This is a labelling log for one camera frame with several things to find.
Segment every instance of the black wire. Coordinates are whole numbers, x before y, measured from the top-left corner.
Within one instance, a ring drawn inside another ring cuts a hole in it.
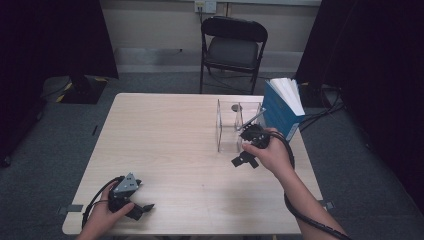
[[[200,25],[202,25],[203,23],[203,8],[202,7],[197,7],[197,13],[199,14],[199,18],[200,18]]]
[[[93,205],[96,206],[97,204],[104,203],[104,202],[109,202],[109,200],[99,200],[99,201],[93,203]]]
[[[299,129],[300,132],[304,131],[306,128],[308,128],[310,125],[312,125],[313,123],[315,123],[316,121],[318,121],[321,117],[332,114],[334,112],[339,111],[340,109],[342,109],[344,107],[344,104],[342,103],[342,107],[337,108],[336,110],[333,110],[338,104],[337,101],[340,98],[340,91],[337,89],[337,96],[336,99],[334,100],[333,104],[326,110],[317,113],[317,114],[311,114],[309,115],[309,117],[307,119],[304,119],[300,124],[299,124]],[[306,125],[305,127],[301,128],[306,122],[310,122],[308,125]]]
[[[339,108],[337,108],[337,109],[335,109],[335,110],[333,110],[333,111],[331,111],[331,112],[326,112],[326,113],[325,113],[325,115],[333,114],[333,113],[335,113],[335,112],[337,112],[337,111],[340,111],[341,109],[344,109],[344,104],[342,104],[342,106],[340,106]],[[321,115],[321,116],[315,117],[315,119],[313,119],[313,121],[312,121],[312,122],[310,122],[308,125],[306,125],[306,126],[302,127],[302,128],[300,129],[300,132],[303,132],[305,129],[307,129],[309,126],[311,126],[314,122],[316,122],[316,121],[318,121],[319,119],[321,119],[321,117],[323,117],[323,116],[324,116],[324,115]]]
[[[115,182],[115,181],[122,181],[125,177],[124,176],[120,176],[120,177],[116,177],[112,180],[110,180],[108,183],[106,183],[94,196],[94,198],[91,200],[90,204],[87,205],[87,208],[85,209],[85,212],[82,214],[82,224],[81,224],[81,228],[84,228],[85,224],[87,223],[88,220],[88,216],[90,215],[91,209],[93,208],[93,206],[96,204],[94,203],[94,201],[96,201],[97,197],[103,192],[103,190],[105,190],[105,188],[107,188],[107,186],[109,186],[109,184]]]
[[[227,9],[225,11],[225,16],[228,17],[228,9],[230,8],[230,3],[227,2]]]
[[[284,146],[285,146],[285,148],[287,150],[287,153],[289,155],[290,164],[292,165],[293,169],[295,168],[295,160],[294,160],[293,151],[292,151],[292,149],[290,147],[289,142],[281,135],[281,133],[275,132],[275,131],[271,131],[271,132],[261,131],[261,132],[256,132],[256,133],[260,133],[260,134],[263,134],[263,135],[272,136],[272,137],[275,137],[278,140],[280,140],[284,144]],[[339,232],[339,231],[337,231],[337,230],[335,230],[335,229],[333,229],[333,228],[331,228],[329,226],[326,226],[326,225],[324,225],[322,223],[319,223],[319,222],[317,222],[317,221],[315,221],[315,220],[313,220],[313,219],[311,219],[311,218],[309,218],[309,217],[301,214],[296,208],[293,207],[293,205],[291,204],[290,200],[288,199],[288,197],[287,197],[287,195],[285,193],[284,193],[284,202],[285,202],[285,204],[287,206],[287,209],[296,218],[302,220],[303,222],[307,223],[308,225],[310,225],[312,227],[315,227],[315,228],[317,228],[317,229],[319,229],[319,230],[321,230],[323,232],[326,232],[326,233],[330,234],[331,236],[336,237],[338,239],[341,239],[341,240],[351,240],[351,238],[349,238],[345,234],[343,234],[343,233],[341,233],[341,232]]]

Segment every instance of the acrylic box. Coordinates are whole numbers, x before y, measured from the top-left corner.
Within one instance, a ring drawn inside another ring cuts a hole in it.
[[[216,136],[218,152],[239,153],[243,139],[240,137],[242,126],[257,117],[262,110],[260,102],[226,102],[218,100]],[[258,123],[262,117],[252,121]]]

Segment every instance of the book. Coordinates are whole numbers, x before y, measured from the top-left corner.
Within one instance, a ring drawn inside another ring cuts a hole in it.
[[[262,107],[266,127],[277,128],[290,141],[305,117],[296,80],[275,78],[265,81]]]

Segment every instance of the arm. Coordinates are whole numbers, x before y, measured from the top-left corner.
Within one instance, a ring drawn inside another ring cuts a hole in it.
[[[78,235],[78,240],[94,240],[111,229],[115,223],[134,208],[134,203],[128,203],[117,212],[112,213],[108,207],[108,195],[113,184],[111,183],[102,192],[100,201],[94,206],[87,223]]]
[[[274,174],[281,186],[284,188],[284,191],[293,207],[295,207],[301,214],[344,233],[343,228],[319,204],[319,202],[303,184],[302,180],[298,177],[290,164],[288,152],[280,140],[271,137],[271,141],[266,149],[259,149],[250,144],[243,144],[243,149],[258,157],[262,165]],[[305,240],[336,239],[299,219],[296,220]]]

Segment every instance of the table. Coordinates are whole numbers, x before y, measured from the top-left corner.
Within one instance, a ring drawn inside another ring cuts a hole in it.
[[[118,94],[73,204],[86,205],[114,177],[133,172],[141,187],[133,202],[155,207],[139,221],[121,219],[111,235],[298,234],[277,179],[262,165],[235,168],[236,153],[219,153],[217,101],[262,102],[262,96]],[[291,140],[296,171],[317,199],[321,193],[302,137]],[[81,231],[68,213],[65,234]]]

